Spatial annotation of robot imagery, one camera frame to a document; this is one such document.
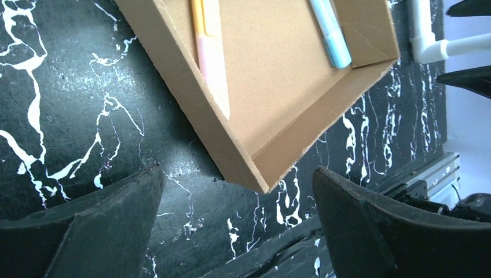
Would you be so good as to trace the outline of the brown cardboard box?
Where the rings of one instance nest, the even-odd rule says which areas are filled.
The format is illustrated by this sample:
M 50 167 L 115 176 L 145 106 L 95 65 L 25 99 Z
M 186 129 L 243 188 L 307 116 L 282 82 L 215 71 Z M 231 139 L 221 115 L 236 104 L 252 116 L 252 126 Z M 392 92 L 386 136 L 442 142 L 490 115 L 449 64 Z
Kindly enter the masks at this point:
M 333 1 L 352 61 L 335 68 L 309 1 L 219 1 L 230 114 L 199 63 L 191 1 L 117 1 L 227 182 L 270 192 L 400 51 L 388 1 Z

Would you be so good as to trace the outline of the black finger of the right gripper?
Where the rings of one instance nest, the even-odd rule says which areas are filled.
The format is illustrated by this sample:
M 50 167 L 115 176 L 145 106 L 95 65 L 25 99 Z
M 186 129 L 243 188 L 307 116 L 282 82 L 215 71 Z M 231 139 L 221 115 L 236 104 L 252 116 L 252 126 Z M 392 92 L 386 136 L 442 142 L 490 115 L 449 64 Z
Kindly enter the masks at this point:
M 490 16 L 490 0 L 463 0 L 446 12 L 450 17 Z
M 459 87 L 490 99 L 490 66 L 470 68 L 440 75 L 438 83 Z

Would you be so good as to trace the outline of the orange pink marker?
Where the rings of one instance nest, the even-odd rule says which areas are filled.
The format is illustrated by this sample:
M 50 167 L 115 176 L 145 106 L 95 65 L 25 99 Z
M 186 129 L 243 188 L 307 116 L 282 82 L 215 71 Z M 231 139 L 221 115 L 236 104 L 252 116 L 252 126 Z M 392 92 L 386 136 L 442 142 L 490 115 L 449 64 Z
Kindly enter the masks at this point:
M 199 69 L 215 103 L 224 117 L 230 119 L 219 2 L 193 0 L 191 7 Z

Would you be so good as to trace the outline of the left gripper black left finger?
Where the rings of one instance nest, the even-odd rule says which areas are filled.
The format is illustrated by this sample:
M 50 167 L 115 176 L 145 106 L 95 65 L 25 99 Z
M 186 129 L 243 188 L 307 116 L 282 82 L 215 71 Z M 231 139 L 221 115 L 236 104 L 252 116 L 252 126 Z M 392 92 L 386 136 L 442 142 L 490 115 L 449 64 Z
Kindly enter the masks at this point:
M 163 187 L 156 164 L 68 203 L 1 222 L 1 276 L 137 277 Z

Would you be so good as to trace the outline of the light blue marker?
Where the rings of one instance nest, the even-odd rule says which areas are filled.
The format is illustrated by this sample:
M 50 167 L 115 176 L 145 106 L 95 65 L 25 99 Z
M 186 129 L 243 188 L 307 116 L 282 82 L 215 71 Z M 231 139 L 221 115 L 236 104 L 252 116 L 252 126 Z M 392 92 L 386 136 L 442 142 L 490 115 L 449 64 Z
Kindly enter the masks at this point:
M 346 68 L 352 59 L 331 1 L 310 0 L 310 6 L 323 35 L 331 64 L 337 69 Z

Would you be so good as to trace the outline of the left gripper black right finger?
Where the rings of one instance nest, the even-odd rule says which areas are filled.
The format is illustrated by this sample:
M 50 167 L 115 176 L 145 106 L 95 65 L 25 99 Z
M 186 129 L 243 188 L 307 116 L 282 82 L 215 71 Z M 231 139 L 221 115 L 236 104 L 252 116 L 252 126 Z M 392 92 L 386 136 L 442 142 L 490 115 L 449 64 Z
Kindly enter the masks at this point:
M 337 277 L 489 277 L 490 195 L 453 209 L 393 199 L 319 167 L 314 199 Z

